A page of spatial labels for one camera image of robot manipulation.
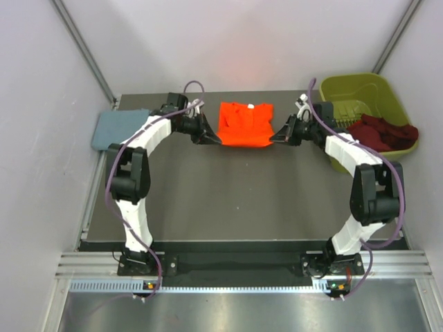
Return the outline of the orange t shirt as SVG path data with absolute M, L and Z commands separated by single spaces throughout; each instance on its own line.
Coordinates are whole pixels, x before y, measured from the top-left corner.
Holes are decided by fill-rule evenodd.
M 229 147 L 262 148 L 272 145 L 272 104 L 222 102 L 217 136 Z

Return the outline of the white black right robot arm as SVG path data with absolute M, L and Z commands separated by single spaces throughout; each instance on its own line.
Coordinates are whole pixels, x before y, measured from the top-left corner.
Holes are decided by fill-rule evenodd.
M 312 141 L 353 179 L 350 217 L 340 231 L 327 240 L 322 254 L 303 264 L 305 274 L 317 278 L 341 274 L 356 263 L 362 243 L 394 221 L 402 211 L 404 192 L 398 188 L 403 182 L 402 168 L 399 163 L 387 165 L 359 147 L 345 129 L 338 127 L 331 102 L 310 106 L 298 98 L 296 106 L 298 112 L 288 117 L 270 141 L 289 146 Z

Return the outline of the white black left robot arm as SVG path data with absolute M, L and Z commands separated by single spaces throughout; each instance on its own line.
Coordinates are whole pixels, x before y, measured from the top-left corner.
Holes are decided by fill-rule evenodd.
M 125 229 L 125 247 L 118 275 L 145 276 L 161 273 L 161 262 L 152 250 L 153 236 L 147 223 L 146 198 L 151 186 L 149 157 L 172 133 L 188 135 L 196 145 L 219 145 L 221 139 L 201 112 L 202 100 L 189 101 L 169 93 L 165 104 L 122 143 L 107 149 L 105 203 Z

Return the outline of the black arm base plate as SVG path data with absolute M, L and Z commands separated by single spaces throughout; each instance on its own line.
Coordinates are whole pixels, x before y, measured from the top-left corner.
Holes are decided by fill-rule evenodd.
M 308 252 L 168 252 L 159 254 L 161 275 L 175 277 L 194 271 L 285 271 L 295 276 L 362 276 L 359 254 L 328 264 L 322 253 Z

